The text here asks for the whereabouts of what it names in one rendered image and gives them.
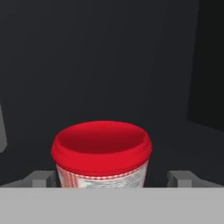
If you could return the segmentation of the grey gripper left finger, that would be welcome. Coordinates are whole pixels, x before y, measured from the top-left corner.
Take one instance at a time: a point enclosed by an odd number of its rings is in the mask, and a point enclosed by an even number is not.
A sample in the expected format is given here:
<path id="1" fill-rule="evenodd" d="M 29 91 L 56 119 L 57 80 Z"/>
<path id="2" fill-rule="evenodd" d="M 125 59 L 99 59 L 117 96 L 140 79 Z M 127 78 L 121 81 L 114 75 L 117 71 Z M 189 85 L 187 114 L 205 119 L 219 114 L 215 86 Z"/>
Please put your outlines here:
<path id="1" fill-rule="evenodd" d="M 52 187 L 55 185 L 55 171 L 34 171 L 23 179 L 9 183 L 8 187 Z"/>

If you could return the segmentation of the dark cabinet interior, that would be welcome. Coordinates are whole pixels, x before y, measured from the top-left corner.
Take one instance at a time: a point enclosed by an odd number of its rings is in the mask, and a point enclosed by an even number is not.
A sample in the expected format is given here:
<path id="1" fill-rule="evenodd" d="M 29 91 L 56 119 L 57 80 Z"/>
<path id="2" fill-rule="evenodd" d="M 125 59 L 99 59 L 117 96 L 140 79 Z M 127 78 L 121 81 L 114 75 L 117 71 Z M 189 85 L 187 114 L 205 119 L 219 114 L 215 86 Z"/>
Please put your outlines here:
<path id="1" fill-rule="evenodd" d="M 224 0 L 0 0 L 0 185 L 55 164 L 60 130 L 114 120 L 170 170 L 224 185 Z"/>

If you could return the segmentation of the red-lidded jam jar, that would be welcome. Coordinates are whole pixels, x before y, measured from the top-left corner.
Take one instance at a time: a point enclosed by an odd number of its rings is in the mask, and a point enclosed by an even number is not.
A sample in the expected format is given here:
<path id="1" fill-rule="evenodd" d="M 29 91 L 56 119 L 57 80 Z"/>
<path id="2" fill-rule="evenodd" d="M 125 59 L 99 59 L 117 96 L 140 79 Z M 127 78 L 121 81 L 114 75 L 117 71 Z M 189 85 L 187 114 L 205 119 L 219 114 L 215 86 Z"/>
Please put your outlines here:
<path id="1" fill-rule="evenodd" d="M 65 188 L 142 188 L 151 153 L 144 129 L 118 121 L 83 122 L 63 129 L 51 149 Z"/>

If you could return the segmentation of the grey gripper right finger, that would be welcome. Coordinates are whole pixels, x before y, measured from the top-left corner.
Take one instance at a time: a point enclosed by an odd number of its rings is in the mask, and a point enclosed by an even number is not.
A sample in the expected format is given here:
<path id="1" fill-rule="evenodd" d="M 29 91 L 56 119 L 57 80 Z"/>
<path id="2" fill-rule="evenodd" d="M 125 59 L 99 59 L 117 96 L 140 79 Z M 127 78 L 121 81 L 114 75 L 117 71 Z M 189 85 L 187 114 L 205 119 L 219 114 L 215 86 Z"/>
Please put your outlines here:
<path id="1" fill-rule="evenodd" d="M 216 187 L 215 183 L 198 178 L 190 171 L 168 171 L 168 187 Z"/>

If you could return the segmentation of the grey cabinet door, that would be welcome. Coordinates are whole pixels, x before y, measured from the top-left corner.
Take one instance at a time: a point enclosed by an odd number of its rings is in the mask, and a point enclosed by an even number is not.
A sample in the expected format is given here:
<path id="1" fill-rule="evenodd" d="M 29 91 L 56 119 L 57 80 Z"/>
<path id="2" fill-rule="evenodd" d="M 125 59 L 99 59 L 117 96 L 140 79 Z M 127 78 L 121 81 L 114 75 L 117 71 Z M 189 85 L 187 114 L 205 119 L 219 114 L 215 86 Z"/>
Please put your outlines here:
<path id="1" fill-rule="evenodd" d="M 7 136 L 5 132 L 4 117 L 0 103 L 0 153 L 3 153 L 6 147 L 7 147 Z"/>

